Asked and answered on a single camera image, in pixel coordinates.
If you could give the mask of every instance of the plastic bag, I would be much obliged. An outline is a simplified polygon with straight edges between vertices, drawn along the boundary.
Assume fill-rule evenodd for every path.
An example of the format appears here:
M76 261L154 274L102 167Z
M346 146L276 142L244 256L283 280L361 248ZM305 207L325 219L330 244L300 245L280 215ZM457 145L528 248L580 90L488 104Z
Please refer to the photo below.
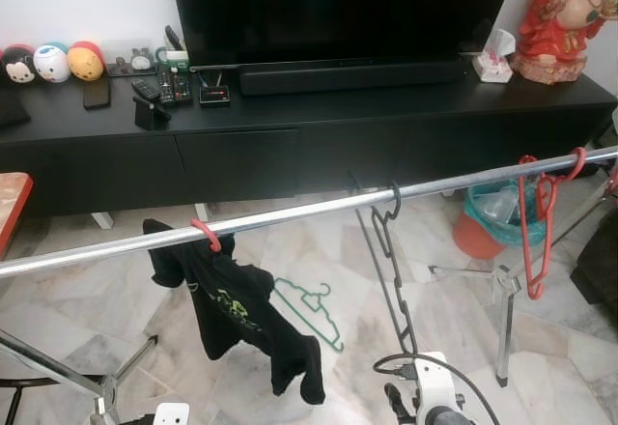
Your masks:
M483 184L472 186L467 190L465 196L465 213L476 220L494 240L508 246L521 246L521 227L518 217L519 206L516 207L509 223L500 222L491 216L484 214L479 208L476 201L477 195L487 195L489 193L499 192L505 186L518 188L518 182L514 180L494 182L492 184ZM533 184L525 185L525 210L526 221L528 225L528 240L530 246L536 246L545 238L547 225L544 220L537 219L536 202L535 202L535 186Z

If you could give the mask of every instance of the black remote control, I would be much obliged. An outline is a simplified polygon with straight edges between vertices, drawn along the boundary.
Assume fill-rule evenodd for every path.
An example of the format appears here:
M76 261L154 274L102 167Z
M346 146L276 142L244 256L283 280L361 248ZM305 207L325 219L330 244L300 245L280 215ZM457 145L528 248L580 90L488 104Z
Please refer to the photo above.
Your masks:
M135 93L139 95L142 99L145 99L147 101L155 101L156 99L158 99L159 91L145 80L133 80L131 82L131 87L133 87Z
M167 70L161 70L158 74L158 85L161 88L161 95L159 97L161 104L164 106L171 106L176 102L174 98L174 87L172 85L172 76Z
M191 95L191 80L188 74L174 73L172 76L174 82L174 98L177 102L190 102L193 101L193 95Z

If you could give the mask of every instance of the tv screen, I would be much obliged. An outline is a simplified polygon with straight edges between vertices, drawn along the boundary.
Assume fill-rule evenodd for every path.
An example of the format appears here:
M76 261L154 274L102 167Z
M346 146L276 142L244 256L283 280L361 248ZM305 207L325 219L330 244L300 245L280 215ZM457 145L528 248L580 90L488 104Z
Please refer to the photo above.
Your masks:
M503 0L177 0L192 66L480 50Z

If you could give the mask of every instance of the green hanger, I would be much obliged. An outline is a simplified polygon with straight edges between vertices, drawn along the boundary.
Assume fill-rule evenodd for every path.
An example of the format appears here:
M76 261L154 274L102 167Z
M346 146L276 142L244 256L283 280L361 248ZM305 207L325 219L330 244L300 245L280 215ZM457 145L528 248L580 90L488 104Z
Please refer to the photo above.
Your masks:
M300 313L300 311L298 311L298 309L296 309L294 307L294 305L291 302L289 302L286 297L283 296L283 293L281 293L279 291L279 289L277 288L277 282L285 283L286 285L289 285L290 287L292 287L295 290L300 290L302 292L302 297L300 297L300 300L305 304L305 306L307 306L309 309L311 309L312 312L318 313L318 312L320 312L320 310L322 310L324 312L324 315L326 316L326 319L328 320L330 325L335 330L335 338L334 338L334 340L329 340L328 338L326 338L317 328L315 328L313 326L313 324L311 324L311 322L309 322L307 319L304 318L304 316ZM302 321L304 323L309 325L311 327L311 329L313 331L315 331L316 334L320 338L322 338L325 343L328 344L328 346L330 346L337 353L340 353L340 352L342 352L344 350L344 343L343 342L340 342L339 346L336 345L337 341L339 341L339 338L340 338L339 328L337 328L337 325L330 318L330 314L328 314L328 311L322 305L322 297L327 297L328 295L330 295L330 287L327 284L325 284L325 283L321 283L320 284L321 286L325 287L325 289L326 289L325 293L311 293L311 292L308 292L307 290L305 290L304 288L295 285L290 280L286 280L285 278L276 278L274 283L275 283L275 286L274 286L275 293L277 295L279 295L281 297L281 299L283 299L283 301L288 306L290 306L290 309L292 309L295 312L295 314L300 319L302 319Z

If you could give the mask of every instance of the tsum tsum toy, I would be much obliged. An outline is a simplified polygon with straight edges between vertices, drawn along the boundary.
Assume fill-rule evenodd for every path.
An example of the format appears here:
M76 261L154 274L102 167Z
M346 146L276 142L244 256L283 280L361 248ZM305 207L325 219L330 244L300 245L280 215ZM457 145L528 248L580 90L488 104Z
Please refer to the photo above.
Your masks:
M25 84L35 79L37 74L33 65L33 52L31 46L21 43L11 45L4 50L2 66L10 80Z
M76 42L69 50L69 68L82 80L97 80L105 71L103 55L92 42Z
M46 43L35 50L35 68L48 82L64 82L70 77L67 58L69 49L57 42Z

